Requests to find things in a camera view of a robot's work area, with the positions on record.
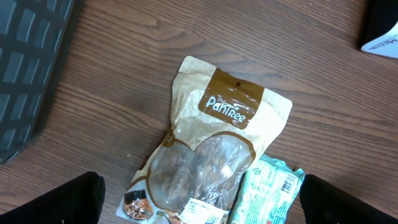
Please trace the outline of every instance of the kraft paper pouch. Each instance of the kraft paper pouch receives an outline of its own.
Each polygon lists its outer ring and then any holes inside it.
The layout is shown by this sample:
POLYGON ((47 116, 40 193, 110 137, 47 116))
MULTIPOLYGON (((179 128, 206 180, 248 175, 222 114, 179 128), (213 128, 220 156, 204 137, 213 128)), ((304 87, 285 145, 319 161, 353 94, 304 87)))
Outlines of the kraft paper pouch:
POLYGON ((172 127, 116 213, 138 223, 224 222, 242 174, 283 130, 292 102, 191 56, 172 91, 172 127))
POLYGON ((295 172, 286 163, 261 156, 245 174, 231 212, 232 224, 283 224, 287 210, 304 181, 304 171, 295 172))

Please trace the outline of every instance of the wooden table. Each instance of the wooden table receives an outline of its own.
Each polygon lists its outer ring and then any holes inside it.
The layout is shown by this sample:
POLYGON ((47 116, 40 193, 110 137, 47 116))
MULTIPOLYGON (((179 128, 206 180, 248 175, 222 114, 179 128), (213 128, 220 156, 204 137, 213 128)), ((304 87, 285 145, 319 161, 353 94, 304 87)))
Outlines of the wooden table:
MULTIPOLYGON (((398 217, 398 60, 359 51, 366 1, 87 0, 47 126, 0 167, 0 213, 93 170, 100 223, 170 127, 194 55, 293 101, 266 153, 398 217)), ((287 223, 305 223, 299 200, 287 223)))

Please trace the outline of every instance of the transparent plastic window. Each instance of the transparent plastic window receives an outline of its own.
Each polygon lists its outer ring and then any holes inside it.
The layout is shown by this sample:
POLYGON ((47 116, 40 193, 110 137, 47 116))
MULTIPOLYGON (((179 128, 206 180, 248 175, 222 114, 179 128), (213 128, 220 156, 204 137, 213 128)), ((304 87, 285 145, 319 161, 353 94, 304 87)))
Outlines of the transparent plastic window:
POLYGON ((195 152, 175 142, 152 161, 150 192, 170 212, 181 213, 190 198, 227 210, 251 161, 248 145, 234 136, 213 136, 195 152))

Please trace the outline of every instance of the barcode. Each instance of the barcode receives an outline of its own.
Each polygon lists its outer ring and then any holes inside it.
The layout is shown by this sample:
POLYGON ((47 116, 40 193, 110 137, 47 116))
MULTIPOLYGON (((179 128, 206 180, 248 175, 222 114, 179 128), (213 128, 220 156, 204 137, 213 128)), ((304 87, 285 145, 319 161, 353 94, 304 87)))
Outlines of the barcode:
POLYGON ((219 221, 218 217, 210 215, 210 217, 206 220, 205 224, 219 224, 219 223, 220 223, 220 221, 219 221))
POLYGON ((290 191, 292 190, 295 180, 296 180, 295 176, 287 174, 287 177, 285 179, 285 182, 282 186, 281 191, 286 192, 287 194, 290 194, 290 191))

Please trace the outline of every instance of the black mesh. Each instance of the black mesh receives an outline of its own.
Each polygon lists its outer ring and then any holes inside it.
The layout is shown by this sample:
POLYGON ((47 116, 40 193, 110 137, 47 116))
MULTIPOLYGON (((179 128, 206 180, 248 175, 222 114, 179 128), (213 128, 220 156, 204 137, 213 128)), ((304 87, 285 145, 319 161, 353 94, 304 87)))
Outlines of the black mesh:
POLYGON ((104 197, 104 179, 95 172, 87 172, 0 215, 0 223, 95 224, 100 219, 104 197))
POLYGON ((43 128, 82 5, 0 1, 0 164, 43 128))

